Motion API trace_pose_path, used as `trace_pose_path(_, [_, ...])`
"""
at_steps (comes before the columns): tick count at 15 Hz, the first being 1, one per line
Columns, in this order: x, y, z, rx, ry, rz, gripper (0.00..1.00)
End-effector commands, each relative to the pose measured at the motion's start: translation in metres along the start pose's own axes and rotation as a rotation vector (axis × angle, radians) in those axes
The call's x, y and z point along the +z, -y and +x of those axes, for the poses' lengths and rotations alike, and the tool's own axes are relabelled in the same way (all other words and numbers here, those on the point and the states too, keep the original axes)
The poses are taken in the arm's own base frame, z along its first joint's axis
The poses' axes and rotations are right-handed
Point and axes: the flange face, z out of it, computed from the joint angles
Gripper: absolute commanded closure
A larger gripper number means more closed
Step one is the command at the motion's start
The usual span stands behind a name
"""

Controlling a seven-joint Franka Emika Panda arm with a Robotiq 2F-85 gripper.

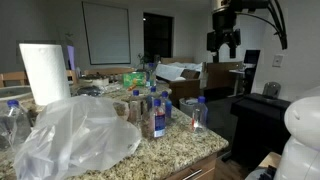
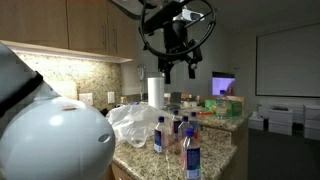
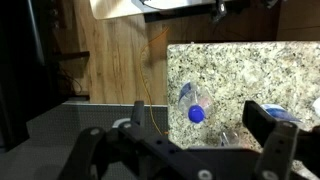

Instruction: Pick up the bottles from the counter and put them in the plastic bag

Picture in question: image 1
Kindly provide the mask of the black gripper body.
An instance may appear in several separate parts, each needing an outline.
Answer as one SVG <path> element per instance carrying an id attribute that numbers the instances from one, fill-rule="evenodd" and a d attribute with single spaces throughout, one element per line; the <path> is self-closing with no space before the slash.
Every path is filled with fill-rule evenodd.
<path id="1" fill-rule="evenodd" d="M 240 30 L 234 30 L 236 17 L 232 10 L 212 14 L 213 31 L 207 34 L 207 50 L 215 59 L 219 58 L 219 49 L 223 44 L 229 47 L 229 57 L 236 57 L 236 48 L 241 44 Z"/>

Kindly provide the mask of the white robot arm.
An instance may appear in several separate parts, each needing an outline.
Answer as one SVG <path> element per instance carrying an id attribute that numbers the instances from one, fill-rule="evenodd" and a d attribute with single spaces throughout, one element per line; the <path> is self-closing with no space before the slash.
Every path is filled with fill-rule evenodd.
<path id="1" fill-rule="evenodd" d="M 274 23 L 270 25 L 279 37 L 281 49 L 288 48 L 283 12 L 278 0 L 211 0 L 213 31 L 207 34 L 207 50 L 215 62 L 219 49 L 227 44 L 230 57 L 236 56 L 241 44 L 240 30 L 234 30 L 237 15 L 243 9 L 268 9 Z M 313 88 L 289 105 L 284 116 L 291 134 L 285 144 L 273 180 L 320 180 L 320 95 Z"/>

